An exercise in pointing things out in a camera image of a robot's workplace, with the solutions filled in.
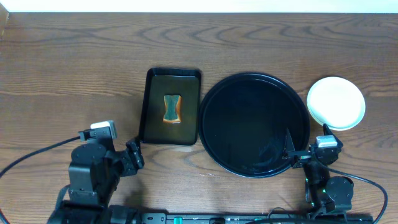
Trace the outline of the orange green scrub sponge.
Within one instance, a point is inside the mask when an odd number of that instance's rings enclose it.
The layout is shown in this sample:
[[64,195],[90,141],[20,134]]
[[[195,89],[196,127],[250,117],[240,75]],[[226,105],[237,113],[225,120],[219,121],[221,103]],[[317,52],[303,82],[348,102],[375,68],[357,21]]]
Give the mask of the orange green scrub sponge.
[[182,97],[180,95],[165,95],[164,105],[165,114],[163,118],[164,123],[180,123],[182,121],[181,115]]

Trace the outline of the light blue plate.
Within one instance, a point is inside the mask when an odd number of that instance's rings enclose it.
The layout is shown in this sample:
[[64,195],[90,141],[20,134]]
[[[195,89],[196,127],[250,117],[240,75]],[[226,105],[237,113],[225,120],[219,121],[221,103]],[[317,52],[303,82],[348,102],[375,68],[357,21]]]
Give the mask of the light blue plate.
[[326,124],[335,131],[345,131],[361,122],[366,103],[354,83],[341,77],[326,77],[309,89],[307,108],[318,124]]

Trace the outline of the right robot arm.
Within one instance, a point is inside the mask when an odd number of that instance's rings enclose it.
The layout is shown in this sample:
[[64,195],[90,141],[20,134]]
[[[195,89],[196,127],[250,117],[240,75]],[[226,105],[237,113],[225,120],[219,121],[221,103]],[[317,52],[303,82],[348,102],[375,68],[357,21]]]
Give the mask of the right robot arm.
[[323,125],[323,135],[307,150],[295,149],[289,130],[286,130],[283,158],[293,169],[303,169],[306,177],[305,199],[312,205],[306,217],[346,216],[352,209],[354,183],[348,177],[332,177],[328,166],[337,161],[343,143]]

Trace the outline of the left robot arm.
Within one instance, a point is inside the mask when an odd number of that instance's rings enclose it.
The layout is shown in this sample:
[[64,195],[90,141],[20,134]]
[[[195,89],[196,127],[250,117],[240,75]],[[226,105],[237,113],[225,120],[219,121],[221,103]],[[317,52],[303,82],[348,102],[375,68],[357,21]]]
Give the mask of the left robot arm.
[[70,184],[59,192],[48,223],[142,223],[135,208],[109,204],[120,179],[144,167],[138,141],[115,151],[111,139],[91,140],[74,149],[71,158]]

